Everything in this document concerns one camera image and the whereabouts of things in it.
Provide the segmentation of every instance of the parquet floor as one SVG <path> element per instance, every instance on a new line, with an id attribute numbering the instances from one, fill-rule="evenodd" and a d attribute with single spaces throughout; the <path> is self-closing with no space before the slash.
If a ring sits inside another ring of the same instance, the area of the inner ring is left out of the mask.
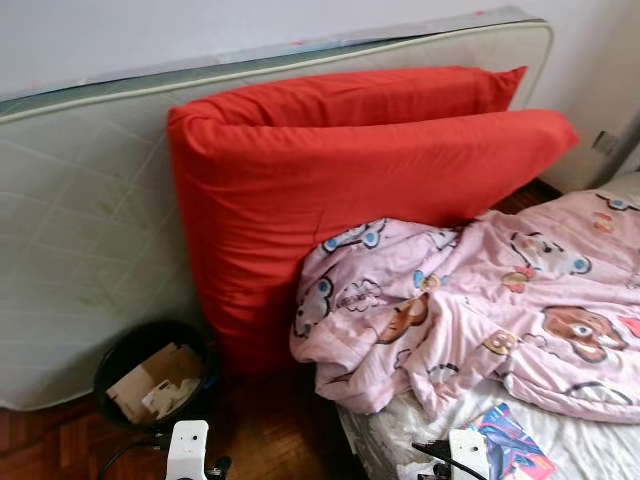
<path id="1" fill-rule="evenodd" d="M 496 208 L 515 213 L 556 196 L 534 182 Z M 208 458 L 233 459 L 230 480 L 363 480 L 335 407 L 314 394 L 312 367 L 221 389 L 209 419 Z M 130 441 L 102 418 L 91 397 L 50 409 L 0 411 L 0 479 L 94 479 Z M 164 479 L 166 452 L 132 451 L 107 479 Z"/>

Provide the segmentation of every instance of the bedspread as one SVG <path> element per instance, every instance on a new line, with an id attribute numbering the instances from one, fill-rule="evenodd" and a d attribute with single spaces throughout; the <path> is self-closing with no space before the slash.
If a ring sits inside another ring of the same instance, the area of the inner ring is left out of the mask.
<path id="1" fill-rule="evenodd" d="M 359 413 L 413 389 L 431 418 L 483 378 L 567 415 L 640 422 L 640 207 L 606 191 L 464 229 L 382 219 L 318 246 L 290 346 Z"/>

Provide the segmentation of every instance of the black cable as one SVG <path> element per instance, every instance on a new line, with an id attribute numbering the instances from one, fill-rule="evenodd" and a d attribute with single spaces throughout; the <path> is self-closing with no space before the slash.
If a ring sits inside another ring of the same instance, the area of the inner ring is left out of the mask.
<path id="1" fill-rule="evenodd" d="M 435 457 L 438 460 L 442 460 L 443 462 L 447 462 L 447 463 L 453 465 L 454 467 L 459 468 L 463 472 L 467 472 L 469 475 L 471 475 L 474 478 L 477 478 L 478 480 L 487 480 L 485 477 L 480 475 L 475 470 L 472 470 L 471 468 L 467 467 L 466 465 L 461 464 L 460 462 L 456 462 L 453 458 L 449 458 L 446 455 L 442 455 L 441 453 L 433 452 L 432 450 L 429 449 L 428 445 L 423 445 L 421 443 L 412 443 L 411 446 L 413 448 L 415 448 L 416 450 L 419 450 L 422 453 L 426 453 L 427 455 Z"/>
<path id="2" fill-rule="evenodd" d="M 120 458 L 122 456 L 122 454 L 124 454 L 128 450 L 131 450 L 132 448 L 138 448 L 138 447 L 155 447 L 155 446 L 156 446 L 156 444 L 154 442 L 150 442 L 148 440 L 141 440 L 141 441 L 137 441 L 137 442 L 131 442 L 129 445 L 126 445 L 126 446 L 122 447 L 100 469 L 100 471 L 98 472 L 98 476 L 96 477 L 97 480 L 102 480 L 104 478 L 104 474 L 107 473 L 107 470 L 109 470 L 109 468 L 111 468 L 111 465 L 113 465 L 114 462 L 118 458 Z"/>

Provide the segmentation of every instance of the cardboard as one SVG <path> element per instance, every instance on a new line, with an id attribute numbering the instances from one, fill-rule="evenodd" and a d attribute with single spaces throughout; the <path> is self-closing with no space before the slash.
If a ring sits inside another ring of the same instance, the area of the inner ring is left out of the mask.
<path id="1" fill-rule="evenodd" d="M 131 423 L 150 424 L 187 400 L 193 392 L 194 380 L 200 382 L 202 370 L 202 364 L 191 348 L 187 345 L 178 348 L 175 343 L 170 343 L 118 380 L 107 394 Z M 167 388 L 178 396 L 163 399 L 163 407 L 154 410 L 151 407 L 153 394 L 151 397 L 149 394 Z"/>

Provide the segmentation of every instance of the red pillowcase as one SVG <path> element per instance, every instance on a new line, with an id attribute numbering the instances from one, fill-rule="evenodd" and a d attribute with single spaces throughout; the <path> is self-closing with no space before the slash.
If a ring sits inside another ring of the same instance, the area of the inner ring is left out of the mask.
<path id="1" fill-rule="evenodd" d="M 523 73 L 327 75 L 172 109 L 192 270 L 227 367 L 291 361 L 296 282 L 314 245 L 380 217 L 460 224 L 575 144 L 554 112 L 482 114 L 505 109 Z"/>

